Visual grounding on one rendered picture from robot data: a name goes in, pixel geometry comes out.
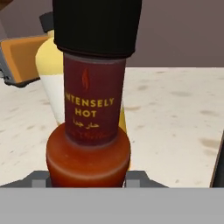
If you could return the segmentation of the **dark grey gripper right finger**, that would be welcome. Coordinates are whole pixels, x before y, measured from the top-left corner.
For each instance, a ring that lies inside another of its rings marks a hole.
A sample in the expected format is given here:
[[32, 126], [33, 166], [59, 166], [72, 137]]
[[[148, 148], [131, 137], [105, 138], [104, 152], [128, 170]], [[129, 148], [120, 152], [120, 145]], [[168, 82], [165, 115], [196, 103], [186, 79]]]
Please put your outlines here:
[[125, 187], [164, 187], [164, 185], [150, 179], [145, 171], [127, 171]]

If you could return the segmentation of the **yellow and white condiment bottle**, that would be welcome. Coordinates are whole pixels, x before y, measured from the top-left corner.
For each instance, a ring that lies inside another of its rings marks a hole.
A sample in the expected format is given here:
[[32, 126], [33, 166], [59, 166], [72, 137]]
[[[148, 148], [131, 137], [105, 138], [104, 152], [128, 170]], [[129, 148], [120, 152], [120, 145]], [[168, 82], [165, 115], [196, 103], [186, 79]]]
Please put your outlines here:
[[38, 49], [36, 66], [58, 127], [47, 143], [47, 165], [60, 147], [120, 147], [128, 141], [124, 109], [124, 59], [79, 58], [54, 44], [53, 14], [39, 17], [47, 41]]

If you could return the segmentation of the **dark cabinet door edge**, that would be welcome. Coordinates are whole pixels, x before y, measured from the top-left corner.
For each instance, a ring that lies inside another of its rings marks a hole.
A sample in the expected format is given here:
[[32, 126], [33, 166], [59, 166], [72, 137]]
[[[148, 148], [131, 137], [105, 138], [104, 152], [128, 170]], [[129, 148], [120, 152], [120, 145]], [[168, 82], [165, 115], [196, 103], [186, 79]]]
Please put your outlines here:
[[219, 156], [217, 157], [217, 162], [210, 186], [224, 188], [224, 140], [220, 145]]

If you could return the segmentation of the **red hot sauce bottle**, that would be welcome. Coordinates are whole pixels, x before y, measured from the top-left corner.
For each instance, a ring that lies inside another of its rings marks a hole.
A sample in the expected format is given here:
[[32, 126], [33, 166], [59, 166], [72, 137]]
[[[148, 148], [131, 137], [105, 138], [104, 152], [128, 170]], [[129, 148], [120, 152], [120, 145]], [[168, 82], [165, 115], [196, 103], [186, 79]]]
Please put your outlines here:
[[123, 80], [142, 0], [52, 0], [52, 7], [65, 99], [65, 121], [46, 145], [52, 185], [120, 187], [130, 165], [119, 126]]

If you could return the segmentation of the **orange and grey box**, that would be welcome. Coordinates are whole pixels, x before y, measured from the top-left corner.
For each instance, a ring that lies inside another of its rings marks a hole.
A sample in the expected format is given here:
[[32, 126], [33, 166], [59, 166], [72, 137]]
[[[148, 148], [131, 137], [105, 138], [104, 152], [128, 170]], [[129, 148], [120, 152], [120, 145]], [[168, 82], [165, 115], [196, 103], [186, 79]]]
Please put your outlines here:
[[4, 83], [23, 88], [37, 81], [35, 56], [47, 36], [7, 38], [0, 41], [0, 74]]

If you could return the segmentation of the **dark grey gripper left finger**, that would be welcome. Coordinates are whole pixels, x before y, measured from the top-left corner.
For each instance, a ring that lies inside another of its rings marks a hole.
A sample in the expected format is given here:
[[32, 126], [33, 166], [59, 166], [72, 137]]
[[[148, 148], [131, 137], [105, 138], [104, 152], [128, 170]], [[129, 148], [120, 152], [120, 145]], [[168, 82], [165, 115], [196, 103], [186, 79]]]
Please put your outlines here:
[[38, 188], [51, 187], [52, 182], [48, 171], [33, 171], [23, 179], [3, 185], [3, 187]]

